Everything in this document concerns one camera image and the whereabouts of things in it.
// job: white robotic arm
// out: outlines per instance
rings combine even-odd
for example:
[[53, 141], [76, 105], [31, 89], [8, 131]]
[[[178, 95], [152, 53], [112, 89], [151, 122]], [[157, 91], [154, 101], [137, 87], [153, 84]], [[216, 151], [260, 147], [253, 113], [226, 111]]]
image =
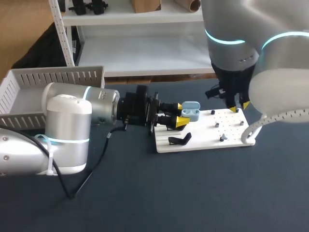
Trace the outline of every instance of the white robotic arm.
[[[236, 112], [234, 98], [239, 94], [243, 108], [251, 101], [264, 115], [244, 132], [244, 143], [252, 131], [256, 136], [262, 125], [273, 121], [309, 121], [308, 8], [308, 0], [202, 0], [210, 57], [219, 79], [219, 87], [206, 95], [219, 95]], [[84, 169], [90, 122], [121, 120], [147, 125], [150, 131], [155, 120], [172, 128], [188, 123], [177, 117], [176, 103], [160, 103], [157, 94], [149, 98], [143, 88], [120, 98], [117, 90], [51, 83], [44, 90], [42, 109], [53, 159], [63, 174]], [[176, 116], [155, 117], [159, 110]], [[0, 130], [0, 138], [0, 174], [47, 172], [49, 158], [32, 141], [9, 130]], [[40, 139], [45, 148], [48, 141]]]
[[[219, 95], [236, 111], [234, 97], [275, 116], [309, 108], [309, 1], [202, 0]], [[308, 117], [289, 118], [291, 122]]]

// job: shelving unit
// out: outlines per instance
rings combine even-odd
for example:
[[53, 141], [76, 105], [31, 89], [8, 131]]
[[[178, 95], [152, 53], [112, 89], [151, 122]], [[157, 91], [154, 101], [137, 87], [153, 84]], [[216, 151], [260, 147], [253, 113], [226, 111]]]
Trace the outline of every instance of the shelving unit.
[[105, 77], [213, 73], [201, 10], [190, 13], [162, 0], [160, 11], [136, 14], [130, 0], [106, 0], [104, 14], [78, 16], [66, 0], [61, 16], [57, 0], [49, 2], [63, 51], [72, 50], [71, 26], [82, 42], [76, 64], [67, 54], [68, 66], [104, 65]]
[[86, 15], [78, 16], [73, 11], [68, 11], [63, 16], [65, 26], [89, 25], [126, 25], [149, 23], [177, 23], [200, 22], [203, 20], [202, 11], [190, 13], [173, 0], [163, 0], [160, 11], [136, 14], [129, 0], [109, 1], [110, 7], [101, 15], [94, 15], [87, 10]]

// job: black table surface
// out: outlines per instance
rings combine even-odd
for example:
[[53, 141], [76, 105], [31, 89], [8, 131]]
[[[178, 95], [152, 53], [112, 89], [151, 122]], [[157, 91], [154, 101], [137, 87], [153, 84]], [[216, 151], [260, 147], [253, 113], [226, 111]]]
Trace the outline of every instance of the black table surface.
[[[149, 85], [163, 102], [224, 108], [204, 92], [216, 80]], [[136, 85], [110, 85], [122, 96]], [[250, 106], [249, 123], [260, 114]], [[87, 168], [111, 126], [93, 127]], [[142, 127], [111, 136], [105, 158], [76, 199], [57, 177], [0, 178], [0, 230], [57, 232], [309, 231], [309, 124], [273, 123], [255, 146], [158, 154]], [[85, 172], [65, 176], [70, 189]]]

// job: white plastic basket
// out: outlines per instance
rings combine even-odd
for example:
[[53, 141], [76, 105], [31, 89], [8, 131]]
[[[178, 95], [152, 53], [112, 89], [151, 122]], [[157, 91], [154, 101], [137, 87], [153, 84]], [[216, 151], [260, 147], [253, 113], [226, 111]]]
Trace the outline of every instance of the white plastic basket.
[[45, 128], [41, 99], [51, 82], [104, 88], [104, 67], [9, 70], [0, 85], [0, 124], [19, 130]]

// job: wooden floor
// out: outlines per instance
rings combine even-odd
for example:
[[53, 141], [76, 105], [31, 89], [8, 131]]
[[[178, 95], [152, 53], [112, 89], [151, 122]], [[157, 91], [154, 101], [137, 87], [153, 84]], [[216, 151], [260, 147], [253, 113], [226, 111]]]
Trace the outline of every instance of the wooden floor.
[[48, 0], [0, 0], [0, 80], [52, 22]]

